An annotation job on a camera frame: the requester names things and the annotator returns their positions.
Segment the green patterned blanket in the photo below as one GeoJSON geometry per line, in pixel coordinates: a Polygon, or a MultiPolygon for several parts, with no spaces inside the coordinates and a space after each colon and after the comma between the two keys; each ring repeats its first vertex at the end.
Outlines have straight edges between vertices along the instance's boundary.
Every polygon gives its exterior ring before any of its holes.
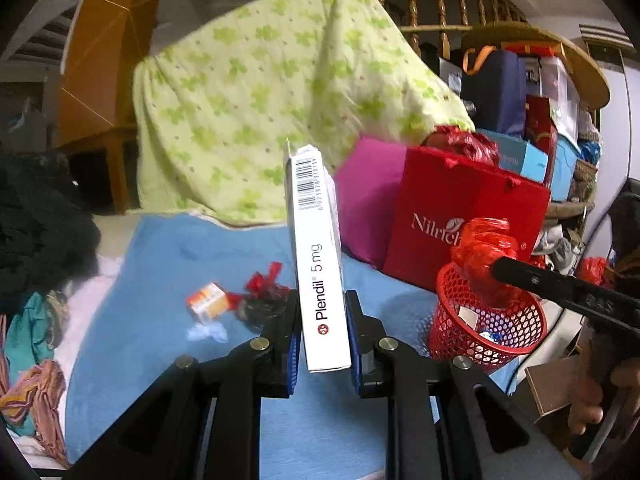
{"type": "Polygon", "coordinates": [[[234,225],[286,219],[287,138],[333,171],[362,131],[417,144],[473,128],[377,0],[247,4],[140,63],[134,104],[142,207],[234,225]]]}

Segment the teal fabric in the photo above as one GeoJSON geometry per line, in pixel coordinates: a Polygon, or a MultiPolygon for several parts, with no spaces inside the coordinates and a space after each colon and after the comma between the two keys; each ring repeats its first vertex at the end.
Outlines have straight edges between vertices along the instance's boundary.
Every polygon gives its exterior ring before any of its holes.
{"type": "MultiPolygon", "coordinates": [[[[14,316],[6,332],[4,355],[9,365],[9,383],[17,383],[22,372],[44,359],[53,358],[53,350],[47,347],[46,303],[37,292],[29,298],[22,310],[14,316]]],[[[31,415],[28,415],[21,427],[8,425],[19,435],[36,434],[31,415]]]]}

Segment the dark blue bag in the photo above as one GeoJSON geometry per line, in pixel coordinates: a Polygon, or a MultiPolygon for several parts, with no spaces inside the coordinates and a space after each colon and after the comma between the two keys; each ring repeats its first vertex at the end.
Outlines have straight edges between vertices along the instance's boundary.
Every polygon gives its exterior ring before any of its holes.
{"type": "Polygon", "coordinates": [[[462,62],[462,93],[460,97],[476,106],[474,124],[522,138],[526,112],[526,70],[523,59],[508,50],[484,46],[468,69],[468,54],[462,62]]]}

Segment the blue towel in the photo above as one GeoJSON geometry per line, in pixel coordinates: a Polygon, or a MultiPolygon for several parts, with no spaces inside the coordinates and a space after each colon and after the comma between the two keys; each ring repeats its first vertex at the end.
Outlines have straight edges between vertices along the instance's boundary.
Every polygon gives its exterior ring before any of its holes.
{"type": "MultiPolygon", "coordinates": [[[[219,318],[227,343],[188,341],[193,319],[185,299],[212,280],[242,291],[250,275],[266,272],[273,260],[284,264],[278,282],[294,286],[286,228],[231,231],[187,215],[144,217],[74,367],[66,408],[69,460],[76,461],[178,355],[205,361],[254,336],[227,312],[219,318]]],[[[389,335],[421,348],[420,327],[436,296],[346,256],[343,266],[345,288],[358,291],[363,311],[380,318],[389,335]]],[[[504,387],[510,370],[496,374],[504,387]]],[[[301,351],[293,396],[262,401],[260,477],[355,480],[384,467],[385,432],[386,400],[360,400],[348,370],[309,374],[301,351]]]]}

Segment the light blue box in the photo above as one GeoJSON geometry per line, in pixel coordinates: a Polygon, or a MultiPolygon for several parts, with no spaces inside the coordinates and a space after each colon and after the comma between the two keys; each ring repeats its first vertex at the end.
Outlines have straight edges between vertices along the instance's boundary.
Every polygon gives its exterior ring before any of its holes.
{"type": "Polygon", "coordinates": [[[530,142],[517,137],[498,134],[489,130],[483,130],[482,128],[476,128],[476,132],[485,134],[489,139],[498,144],[498,149],[500,150],[500,167],[503,170],[513,171],[513,173],[535,180],[536,182],[542,183],[545,179],[546,162],[548,161],[548,156],[545,152],[539,150],[530,142]]]}
{"type": "Polygon", "coordinates": [[[558,133],[556,164],[554,165],[554,177],[551,180],[551,200],[553,202],[566,202],[579,154],[578,147],[570,139],[558,133]]]}

